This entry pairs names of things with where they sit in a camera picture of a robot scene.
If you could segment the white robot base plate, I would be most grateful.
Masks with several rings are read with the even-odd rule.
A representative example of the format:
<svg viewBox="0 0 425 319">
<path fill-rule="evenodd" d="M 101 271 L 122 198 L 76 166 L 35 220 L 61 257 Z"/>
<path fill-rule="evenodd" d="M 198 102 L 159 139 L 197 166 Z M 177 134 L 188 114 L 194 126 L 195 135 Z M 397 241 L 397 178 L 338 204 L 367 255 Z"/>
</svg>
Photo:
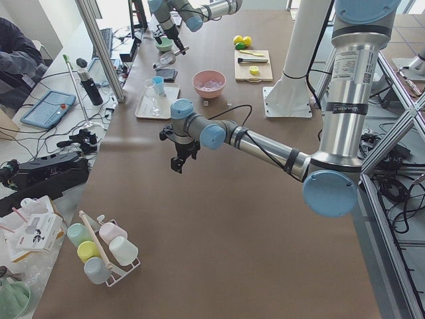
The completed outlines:
<svg viewBox="0 0 425 319">
<path fill-rule="evenodd" d="M 311 118 L 310 92 L 303 88 L 283 89 L 283 93 L 272 93 L 273 87 L 262 88 L 264 112 L 267 118 Z"/>
</svg>

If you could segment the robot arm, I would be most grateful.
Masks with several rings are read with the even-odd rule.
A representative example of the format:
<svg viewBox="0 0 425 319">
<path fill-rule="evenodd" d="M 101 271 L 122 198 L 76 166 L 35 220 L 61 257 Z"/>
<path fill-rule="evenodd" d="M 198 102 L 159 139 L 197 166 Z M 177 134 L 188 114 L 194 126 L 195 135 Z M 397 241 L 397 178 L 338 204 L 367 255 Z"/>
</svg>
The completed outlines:
<svg viewBox="0 0 425 319">
<path fill-rule="evenodd" d="M 194 8 L 189 1 L 149 1 L 149 10 L 171 39 L 179 52 L 184 55 L 186 49 L 179 38 L 179 31 L 171 17 L 176 11 L 187 28 L 198 31 L 207 21 L 224 15 L 235 14 L 242 6 L 242 1 L 215 1 L 199 8 Z M 175 144 L 177 155 L 171 158 L 171 168 L 180 172 L 188 158 L 197 158 L 201 146 L 216 150 L 224 143 L 229 143 L 236 125 L 230 121 L 206 119 L 194 111 L 193 103 L 185 98 L 177 99 L 170 105 L 171 123 L 159 133 L 160 140 L 171 140 Z"/>
<path fill-rule="evenodd" d="M 309 208 L 326 217 L 340 217 L 357 204 L 361 161 L 357 157 L 368 111 L 378 53 L 388 44 L 398 1 L 337 1 L 332 45 L 335 62 L 325 106 L 319 149 L 307 155 L 239 126 L 230 120 L 209 120 L 181 98 L 171 105 L 171 123 L 160 132 L 177 154 L 171 168 L 181 172 L 187 158 L 201 147 L 228 144 L 283 169 L 303 184 Z"/>
</svg>

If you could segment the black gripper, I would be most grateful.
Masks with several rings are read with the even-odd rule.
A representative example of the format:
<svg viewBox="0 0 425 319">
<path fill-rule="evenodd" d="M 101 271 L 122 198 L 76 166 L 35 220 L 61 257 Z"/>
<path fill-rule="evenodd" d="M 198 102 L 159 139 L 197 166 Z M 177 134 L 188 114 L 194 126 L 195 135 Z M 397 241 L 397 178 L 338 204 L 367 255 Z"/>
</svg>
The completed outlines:
<svg viewBox="0 0 425 319">
<path fill-rule="evenodd" d="M 169 139 L 175 144 L 177 155 L 171 158 L 171 169 L 177 173 L 183 172 L 183 166 L 189 156 L 196 160 L 197 153 L 201 149 L 198 141 L 187 135 L 176 133 L 172 124 L 163 127 L 159 133 L 159 139 L 161 141 Z"/>
<path fill-rule="evenodd" d="M 179 38 L 179 32 L 176 26 L 172 26 L 169 29 L 165 29 L 164 33 L 166 34 L 168 39 L 171 39 L 179 50 L 183 49 L 183 44 Z"/>
</svg>

